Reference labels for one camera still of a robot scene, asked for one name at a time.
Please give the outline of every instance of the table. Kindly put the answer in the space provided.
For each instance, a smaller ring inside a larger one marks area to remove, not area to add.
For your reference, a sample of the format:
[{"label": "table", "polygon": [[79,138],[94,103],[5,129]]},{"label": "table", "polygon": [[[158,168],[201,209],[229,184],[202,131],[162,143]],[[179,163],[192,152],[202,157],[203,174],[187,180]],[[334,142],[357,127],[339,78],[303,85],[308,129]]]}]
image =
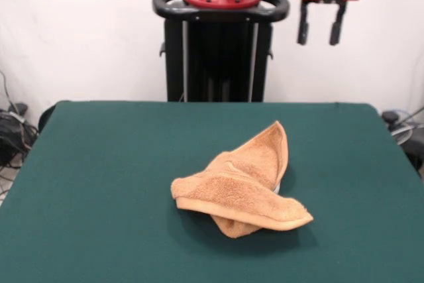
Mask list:
[{"label": "table", "polygon": [[[176,209],[174,178],[275,120],[312,223],[234,240]],[[423,185],[368,105],[63,102],[0,208],[5,283],[424,282],[423,253]]]}]

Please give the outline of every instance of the cable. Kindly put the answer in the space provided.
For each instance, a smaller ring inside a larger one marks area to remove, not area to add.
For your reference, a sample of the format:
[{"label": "cable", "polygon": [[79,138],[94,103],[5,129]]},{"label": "cable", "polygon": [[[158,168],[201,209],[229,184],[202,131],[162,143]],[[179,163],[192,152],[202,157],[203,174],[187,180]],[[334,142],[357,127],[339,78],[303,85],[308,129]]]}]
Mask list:
[{"label": "cable", "polygon": [[9,92],[7,91],[6,75],[3,73],[2,70],[0,70],[0,75],[3,76],[3,87],[5,88],[5,94],[6,94],[6,97],[7,97],[7,101],[13,107],[13,109],[16,111],[16,113],[19,113],[17,106],[12,102],[11,97],[9,95]]},{"label": "cable", "polygon": [[0,197],[1,196],[3,196],[3,195],[5,195],[5,197],[6,197],[6,194],[9,192],[9,190],[10,190],[10,188],[9,189],[6,189],[6,190],[3,190],[2,192],[0,192]]},{"label": "cable", "polygon": [[8,182],[13,182],[13,179],[10,179],[8,177],[4,177],[3,175],[0,175],[1,179],[7,180]]},{"label": "cable", "polygon": [[418,111],[412,113],[410,116],[402,119],[400,122],[396,123],[396,127],[398,127],[399,125],[405,123],[408,119],[412,119],[414,116],[420,114],[422,111],[424,111],[424,106],[422,106],[421,108],[418,109]]},{"label": "cable", "polygon": [[412,119],[412,123],[413,123],[413,124],[417,124],[417,123],[415,122],[415,119],[413,118],[413,116],[411,116],[411,113],[409,113],[409,112],[405,111],[404,109],[391,109],[390,111],[391,111],[391,112],[395,112],[395,113],[404,114],[404,115],[406,115],[407,117],[410,117],[410,118]]},{"label": "cable", "polygon": [[20,149],[14,142],[12,142],[10,139],[8,139],[7,137],[4,136],[0,136],[0,139],[9,143],[9,146],[12,146],[15,150],[17,150],[19,153],[21,154],[27,154],[27,150],[22,150]]}]

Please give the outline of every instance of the orange towel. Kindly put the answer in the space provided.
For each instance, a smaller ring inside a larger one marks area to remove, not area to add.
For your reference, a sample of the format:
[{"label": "orange towel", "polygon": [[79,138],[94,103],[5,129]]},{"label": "orange towel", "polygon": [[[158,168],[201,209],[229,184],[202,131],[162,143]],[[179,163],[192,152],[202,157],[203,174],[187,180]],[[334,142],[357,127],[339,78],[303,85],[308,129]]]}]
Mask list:
[{"label": "orange towel", "polygon": [[204,171],[175,179],[172,197],[179,209],[210,214],[231,238],[260,228],[295,229],[313,218],[297,200],[273,192],[287,165],[286,132],[275,122],[236,150],[218,155]]}]

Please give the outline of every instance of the black metal frame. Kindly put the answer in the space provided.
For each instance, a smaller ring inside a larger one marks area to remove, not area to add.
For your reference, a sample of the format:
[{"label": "black metal frame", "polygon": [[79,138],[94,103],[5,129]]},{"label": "black metal frame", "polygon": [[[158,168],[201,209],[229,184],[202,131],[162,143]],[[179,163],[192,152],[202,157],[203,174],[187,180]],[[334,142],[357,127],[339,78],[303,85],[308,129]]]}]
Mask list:
[{"label": "black metal frame", "polygon": [[286,18],[290,4],[262,1],[275,7],[222,10],[153,0],[166,19],[160,51],[166,53],[168,101],[263,101],[271,23]]}]

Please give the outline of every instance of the black cable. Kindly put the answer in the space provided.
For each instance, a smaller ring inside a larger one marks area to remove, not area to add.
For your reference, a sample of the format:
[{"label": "black cable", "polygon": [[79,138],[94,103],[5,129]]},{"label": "black cable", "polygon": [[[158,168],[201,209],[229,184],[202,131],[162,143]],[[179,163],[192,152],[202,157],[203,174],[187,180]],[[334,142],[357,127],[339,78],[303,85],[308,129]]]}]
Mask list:
[{"label": "black cable", "polygon": [[414,116],[420,114],[422,111],[424,111],[424,106],[422,106],[420,109],[418,109],[418,111],[412,113],[410,116],[402,119],[400,122],[396,123],[395,127],[398,127],[401,124],[404,124],[406,121],[408,121],[409,119],[412,119]]},{"label": "black cable", "polygon": [[20,149],[18,146],[16,146],[16,144],[14,142],[12,142],[10,139],[8,139],[7,137],[4,136],[0,136],[0,139],[9,143],[9,146],[12,146],[15,150],[17,150],[19,153],[21,153],[22,155],[27,154],[29,150],[22,150]]},{"label": "black cable", "polygon": [[3,175],[0,175],[1,179],[7,180],[8,182],[13,182],[13,179],[10,179],[8,177],[4,177]]},{"label": "black cable", "polygon": [[9,190],[10,190],[10,188],[0,192],[0,196],[7,194],[9,192]]}]

